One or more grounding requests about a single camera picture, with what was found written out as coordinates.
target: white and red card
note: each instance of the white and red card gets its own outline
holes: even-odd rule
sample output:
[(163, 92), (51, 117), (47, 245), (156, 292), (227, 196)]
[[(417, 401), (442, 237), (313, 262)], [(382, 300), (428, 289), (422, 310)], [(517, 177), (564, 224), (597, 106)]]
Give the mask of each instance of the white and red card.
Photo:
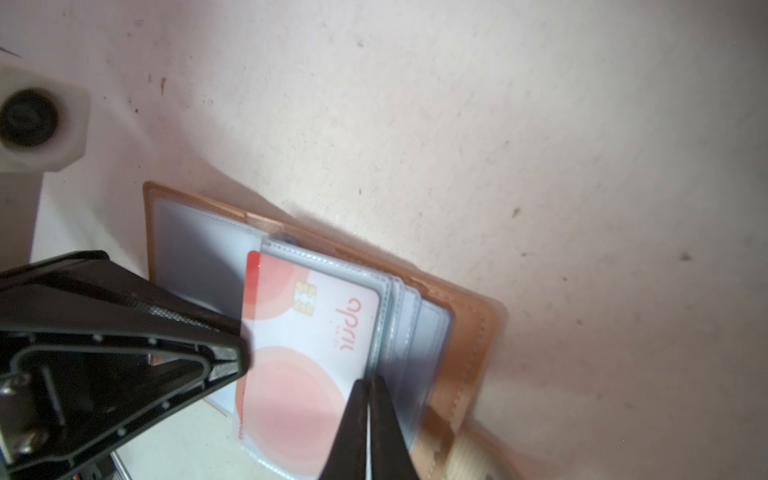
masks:
[(317, 477), (365, 371), (378, 308), (369, 288), (248, 254), (241, 335), (251, 358), (237, 381), (235, 429), (258, 458)]

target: red stripe on card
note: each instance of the red stripe on card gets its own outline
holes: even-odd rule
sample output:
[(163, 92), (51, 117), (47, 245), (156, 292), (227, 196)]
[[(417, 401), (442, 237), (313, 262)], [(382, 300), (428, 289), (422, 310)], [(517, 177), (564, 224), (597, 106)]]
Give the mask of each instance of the red stripe on card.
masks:
[(259, 264), (261, 253), (249, 252), (245, 266), (245, 287), (243, 288), (243, 320), (256, 318), (256, 290), (259, 286)]

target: brown leather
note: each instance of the brown leather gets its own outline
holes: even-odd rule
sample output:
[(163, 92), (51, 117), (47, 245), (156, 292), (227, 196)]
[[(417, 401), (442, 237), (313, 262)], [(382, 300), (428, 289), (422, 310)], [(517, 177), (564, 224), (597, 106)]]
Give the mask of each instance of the brown leather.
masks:
[(156, 198), (210, 211), (267, 233), (285, 234), (309, 250), (399, 276), (424, 298), (450, 310), (453, 323), (448, 344), (412, 452), (413, 464), (422, 480), (442, 478), (445, 460), (477, 395), (491, 345), (500, 327), (500, 318), (489, 302), (426, 273), (343, 245), (294, 223), (267, 218), (259, 212), (249, 212), (153, 182), (144, 184), (150, 280), (154, 278), (152, 203)]

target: black round hole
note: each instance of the black round hole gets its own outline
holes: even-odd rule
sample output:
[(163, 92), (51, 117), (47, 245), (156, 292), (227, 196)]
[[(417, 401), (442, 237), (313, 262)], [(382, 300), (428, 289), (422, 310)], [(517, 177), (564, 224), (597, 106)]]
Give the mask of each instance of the black round hole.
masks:
[(14, 93), (0, 111), (0, 138), (19, 147), (37, 147), (56, 133), (58, 111), (34, 90)]

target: pink circle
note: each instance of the pink circle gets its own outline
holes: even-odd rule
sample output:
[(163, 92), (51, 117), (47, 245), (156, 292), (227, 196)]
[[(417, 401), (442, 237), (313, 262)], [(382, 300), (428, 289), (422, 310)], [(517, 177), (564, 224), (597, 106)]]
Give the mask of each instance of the pink circle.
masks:
[(248, 371), (243, 427), (272, 462), (318, 475), (330, 453), (345, 400), (311, 358), (281, 346), (258, 349)]

